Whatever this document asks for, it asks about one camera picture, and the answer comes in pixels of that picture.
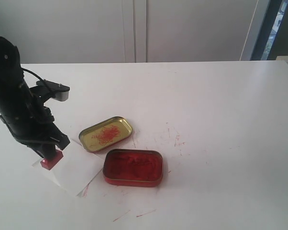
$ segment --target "black cable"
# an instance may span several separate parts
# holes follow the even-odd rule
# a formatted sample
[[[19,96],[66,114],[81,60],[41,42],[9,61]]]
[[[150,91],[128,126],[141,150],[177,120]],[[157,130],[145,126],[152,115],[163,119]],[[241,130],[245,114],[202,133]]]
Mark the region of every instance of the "black cable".
[[[39,79],[43,83],[43,85],[48,89],[48,91],[52,94],[52,97],[55,97],[54,91],[52,91],[52,89],[46,84],[46,82],[41,77],[39,77],[39,75],[37,75],[36,73],[32,72],[29,69],[22,68],[22,70],[34,75],[37,79]]]

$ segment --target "table surface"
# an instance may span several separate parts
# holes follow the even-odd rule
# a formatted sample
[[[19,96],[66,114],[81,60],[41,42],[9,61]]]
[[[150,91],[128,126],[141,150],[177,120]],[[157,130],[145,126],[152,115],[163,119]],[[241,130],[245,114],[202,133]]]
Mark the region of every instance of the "table surface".
[[[71,87],[46,103],[64,133],[123,116],[134,133],[113,148],[159,151],[165,176],[140,188],[100,172],[72,197],[0,121],[0,229],[288,230],[284,61],[23,66]]]

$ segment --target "paper sheet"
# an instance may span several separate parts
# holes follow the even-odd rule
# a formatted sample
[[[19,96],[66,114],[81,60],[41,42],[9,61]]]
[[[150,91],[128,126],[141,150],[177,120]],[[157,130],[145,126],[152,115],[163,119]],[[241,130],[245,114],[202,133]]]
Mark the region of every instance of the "paper sheet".
[[[33,168],[72,196],[77,196],[100,172],[103,160],[74,141],[64,149],[63,155],[50,171],[41,166],[41,159],[33,164]]]

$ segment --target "gold tin lid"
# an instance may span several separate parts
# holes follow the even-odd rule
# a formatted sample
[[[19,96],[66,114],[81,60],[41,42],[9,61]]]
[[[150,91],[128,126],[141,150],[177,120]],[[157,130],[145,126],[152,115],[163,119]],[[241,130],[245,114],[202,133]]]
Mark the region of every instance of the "gold tin lid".
[[[115,116],[81,131],[79,140],[87,151],[96,152],[129,137],[132,132],[125,118]]]

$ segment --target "robotic arm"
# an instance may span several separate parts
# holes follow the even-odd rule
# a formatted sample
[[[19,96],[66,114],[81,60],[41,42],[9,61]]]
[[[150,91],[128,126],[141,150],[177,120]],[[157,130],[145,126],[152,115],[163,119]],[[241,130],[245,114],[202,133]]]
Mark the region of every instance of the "robotic arm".
[[[37,86],[28,87],[24,71],[40,79]],[[45,81],[22,68],[18,48],[0,37],[0,119],[18,142],[30,147],[44,161],[56,161],[55,164],[61,153],[55,147],[63,150],[70,141],[54,124],[55,119],[44,103],[50,98],[65,101],[68,92],[69,87]]]

